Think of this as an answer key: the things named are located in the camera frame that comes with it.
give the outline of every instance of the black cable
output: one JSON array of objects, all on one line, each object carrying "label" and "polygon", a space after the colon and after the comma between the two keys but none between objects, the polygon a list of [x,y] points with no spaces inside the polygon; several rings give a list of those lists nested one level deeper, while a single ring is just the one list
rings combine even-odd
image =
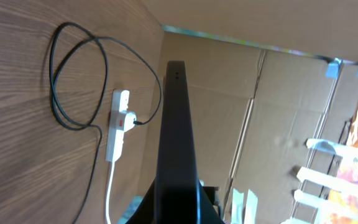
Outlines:
[{"label": "black cable", "polygon": [[[81,42],[79,42],[78,44],[76,44],[68,53],[67,55],[64,57],[64,59],[60,62],[59,66],[57,67],[57,69],[55,70],[55,72],[53,72],[53,57],[54,57],[54,53],[55,53],[55,47],[56,47],[56,43],[57,43],[57,40],[59,38],[59,35],[61,33],[61,31],[65,28],[65,27],[68,27],[68,26],[73,26],[73,27],[76,27],[78,28],[79,30],[82,30],[85,34],[87,34],[89,36],[89,39],[86,39],[86,40],[83,40]],[[140,121],[134,121],[134,124],[136,125],[143,125],[143,124],[147,124],[148,122],[151,121],[151,119],[154,118],[155,114],[157,113],[158,109],[160,108],[160,105],[161,105],[161,101],[162,101],[162,88],[161,88],[161,83],[160,83],[160,80],[158,79],[158,76],[157,74],[155,73],[155,71],[153,70],[153,68],[135,51],[133,50],[132,48],[130,48],[128,45],[126,45],[125,43],[121,42],[120,40],[117,40],[113,37],[96,37],[94,36],[90,31],[88,31],[87,29],[85,29],[84,27],[78,25],[78,24],[75,24],[74,22],[65,22],[63,24],[61,24],[56,30],[55,32],[53,33],[53,36],[52,36],[52,44],[51,44],[51,48],[50,48],[50,55],[49,55],[49,81],[50,81],[50,92],[51,92],[51,95],[50,95],[50,106],[51,106],[51,109],[52,109],[52,113],[53,115],[56,117],[56,120],[59,122],[60,125],[62,125],[64,128],[67,128],[69,130],[72,130],[72,131],[81,131],[85,128],[88,128],[88,127],[91,127],[91,128],[96,128],[98,129],[99,133],[100,133],[100,138],[99,138],[99,141],[98,141],[98,145],[96,146],[96,152],[95,152],[95,156],[94,156],[94,160],[93,160],[93,166],[92,166],[92,171],[91,171],[91,177],[89,178],[89,183],[88,183],[88,188],[86,189],[86,193],[85,193],[85,197],[84,197],[84,200],[83,200],[83,203],[81,205],[81,208],[80,208],[80,211],[78,211],[73,223],[76,223],[78,217],[80,216],[81,212],[82,212],[82,209],[84,208],[84,205],[88,199],[88,195],[89,195],[89,192],[90,192],[90,188],[91,188],[91,184],[92,184],[92,179],[93,179],[93,176],[94,176],[94,169],[96,167],[96,160],[98,158],[98,154],[99,154],[99,147],[100,147],[100,143],[101,143],[101,140],[102,140],[102,137],[103,137],[103,133],[102,133],[102,129],[95,125],[95,124],[92,124],[93,120],[95,119],[96,115],[98,115],[98,112],[99,112],[99,109],[101,107],[101,103],[103,101],[103,97],[104,97],[104,92],[106,91],[106,85],[107,85],[107,79],[108,79],[108,75],[109,75],[109,65],[108,65],[108,58],[107,58],[107,55],[106,55],[106,52],[104,51],[104,48],[102,46],[102,44],[100,43],[99,40],[112,40],[122,46],[124,46],[126,49],[128,49],[129,51],[131,51],[134,55],[136,55],[143,63],[146,64],[146,66],[150,69],[150,71],[153,73],[155,79],[157,80],[157,83],[158,83],[158,87],[160,88],[160,99],[158,101],[158,106],[157,108],[155,109],[154,113],[151,115],[151,117],[145,121],[145,122],[140,122]],[[86,123],[86,124],[81,124],[81,123],[78,123],[74,120],[72,120],[66,113],[65,111],[63,110],[59,100],[58,100],[58,97],[57,97],[57,94],[56,94],[56,84],[57,84],[57,80],[59,78],[59,74],[60,72],[63,70],[63,67],[65,66],[65,64],[67,63],[68,59],[70,59],[70,57],[82,46],[84,46],[85,44],[89,43],[89,42],[92,42],[94,41],[102,55],[103,55],[103,58],[104,58],[104,64],[105,64],[105,70],[106,70],[106,75],[105,75],[105,78],[104,78],[104,84],[103,84],[103,90],[102,90],[102,93],[101,93],[101,96],[100,96],[100,99],[99,99],[99,102],[98,102],[98,106],[96,107],[91,119]],[[60,115],[58,114],[57,112],[57,109],[56,109],[56,106],[57,106],[57,109],[60,111],[60,113],[63,115],[64,118],[67,119],[67,121],[77,127],[71,127],[69,125],[67,125],[65,122],[63,122],[63,120],[61,119]]]}]

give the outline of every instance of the power cord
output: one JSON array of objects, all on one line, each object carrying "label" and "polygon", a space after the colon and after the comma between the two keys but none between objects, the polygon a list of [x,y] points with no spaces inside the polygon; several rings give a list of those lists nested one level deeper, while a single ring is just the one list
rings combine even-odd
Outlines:
[{"label": "power cord", "polygon": [[[56,43],[57,43],[57,40],[59,38],[59,35],[60,33],[62,32],[62,30],[68,26],[72,26],[72,27],[76,27],[77,29],[79,30],[82,30],[85,34],[87,34],[89,36],[89,39],[86,39],[86,40],[82,40],[81,42],[77,43],[67,54],[66,56],[64,57],[64,59],[60,62],[60,64],[58,65],[57,69],[55,70],[55,72],[53,72],[53,58],[54,58],[54,53],[55,53],[55,48],[56,48]],[[77,220],[78,220],[78,217],[80,216],[84,206],[85,206],[85,203],[88,199],[88,195],[89,195],[89,192],[90,192],[90,188],[91,188],[91,184],[92,184],[92,179],[93,179],[93,176],[94,176],[94,169],[96,167],[96,161],[97,161],[97,158],[98,158],[98,154],[99,154],[99,147],[100,147],[100,143],[101,143],[101,140],[102,140],[102,137],[103,137],[103,132],[102,132],[102,129],[98,126],[98,125],[95,125],[95,124],[92,124],[93,120],[95,119],[95,117],[98,115],[98,112],[100,110],[100,107],[101,107],[101,103],[103,101],[103,97],[104,97],[104,92],[106,91],[106,85],[107,85],[107,79],[108,79],[108,75],[109,75],[109,63],[108,63],[108,58],[107,58],[107,55],[106,55],[106,52],[104,51],[104,48],[102,46],[102,44],[100,43],[100,40],[112,40],[120,45],[122,45],[123,47],[125,47],[126,49],[128,49],[130,52],[132,52],[134,55],[136,55],[143,63],[145,63],[145,65],[150,69],[150,71],[153,73],[157,83],[158,83],[158,87],[160,88],[160,99],[158,101],[158,105],[157,105],[157,108],[155,109],[154,113],[151,115],[151,117],[145,121],[145,122],[140,122],[140,121],[134,121],[134,124],[136,125],[143,125],[143,124],[147,124],[148,122],[150,122],[155,114],[157,113],[158,109],[160,108],[160,105],[161,105],[161,101],[162,101],[162,87],[161,87],[161,83],[160,83],[160,80],[158,79],[158,76],[156,74],[156,72],[153,70],[153,68],[135,51],[133,50],[132,48],[130,48],[128,45],[126,45],[125,43],[121,42],[120,40],[117,40],[115,39],[114,37],[97,37],[95,35],[93,35],[90,31],[88,31],[87,29],[85,29],[84,27],[74,23],[74,22],[65,22],[63,24],[61,24],[60,26],[58,26],[58,28],[55,30],[55,32],[53,33],[52,35],[52,44],[51,44],[51,48],[50,48],[50,55],[49,55],[49,81],[50,81],[50,107],[52,109],[52,113],[53,115],[56,117],[56,120],[57,122],[62,125],[64,128],[67,128],[69,130],[72,130],[72,131],[81,131],[81,130],[84,130],[88,127],[91,127],[91,128],[96,128],[99,133],[100,133],[100,138],[99,138],[99,141],[98,141],[98,145],[96,146],[96,152],[95,152],[95,156],[94,156],[94,160],[93,160],[93,165],[92,165],[92,171],[91,171],[91,177],[89,178],[89,183],[88,183],[88,188],[86,189],[86,193],[85,193],[85,197],[84,197],[84,200],[81,204],[81,208],[80,210],[78,211],[73,223],[76,223]],[[103,90],[102,90],[102,93],[101,93],[101,96],[100,96],[100,99],[99,99],[99,102],[98,102],[98,105],[91,117],[91,119],[85,123],[85,124],[81,124],[81,123],[78,123],[74,120],[72,120],[66,113],[65,111],[63,110],[59,100],[58,100],[58,96],[56,94],[56,84],[57,84],[57,80],[59,78],[59,75],[61,73],[61,71],[63,70],[63,67],[65,66],[65,64],[67,63],[67,61],[70,59],[70,57],[82,46],[84,46],[85,44],[87,43],[90,43],[90,42],[95,42],[102,55],[103,55],[103,58],[104,58],[104,64],[105,64],[105,70],[106,70],[106,75],[105,75],[105,78],[104,78],[104,84],[103,84]],[[57,112],[57,109],[59,110],[59,112],[63,115],[64,118],[67,119],[67,121],[69,123],[71,123],[72,125],[74,125],[75,127],[72,127],[72,126],[69,126],[67,125],[65,122],[63,122],[63,120],[61,119],[59,113]]]}]

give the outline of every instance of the wooden floor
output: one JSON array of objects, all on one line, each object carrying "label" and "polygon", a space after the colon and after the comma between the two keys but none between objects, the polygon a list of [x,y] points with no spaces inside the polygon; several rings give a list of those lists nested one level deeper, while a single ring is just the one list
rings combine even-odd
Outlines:
[{"label": "wooden floor", "polygon": [[[89,181],[98,132],[69,131],[49,105],[48,43],[56,27],[73,21],[96,35],[110,35],[140,53],[156,69],[163,31],[139,1],[0,1],[0,223],[71,223]],[[61,35],[60,61],[85,36],[74,29]],[[104,223],[108,163],[104,160],[112,90],[131,90],[129,109],[149,117],[155,80],[147,67],[123,47],[103,42],[109,57],[106,96],[94,123],[103,129],[98,164],[88,203],[79,223]],[[57,86],[64,110],[74,120],[89,119],[104,78],[95,45],[69,61]],[[112,221],[137,191],[147,127],[125,138],[116,164]]]}]

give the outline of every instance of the extension socket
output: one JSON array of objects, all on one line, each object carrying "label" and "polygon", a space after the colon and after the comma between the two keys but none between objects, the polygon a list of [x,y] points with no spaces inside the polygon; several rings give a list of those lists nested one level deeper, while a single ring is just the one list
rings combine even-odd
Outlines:
[{"label": "extension socket", "polygon": [[106,149],[106,160],[110,162],[116,162],[120,158],[124,133],[135,126],[136,114],[133,111],[127,111],[128,101],[128,90],[113,91]]}]

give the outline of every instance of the white cable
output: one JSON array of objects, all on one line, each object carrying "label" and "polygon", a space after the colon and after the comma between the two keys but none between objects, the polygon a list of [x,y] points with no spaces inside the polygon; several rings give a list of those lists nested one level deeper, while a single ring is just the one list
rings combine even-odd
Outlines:
[{"label": "white cable", "polygon": [[114,165],[115,162],[110,163],[110,174],[109,174],[109,182],[107,184],[107,192],[106,192],[106,204],[104,206],[104,214],[106,217],[107,224],[111,224],[110,220],[110,212],[109,212],[109,203],[110,203],[110,192],[111,192],[111,184],[112,184],[112,175],[114,173]]}]

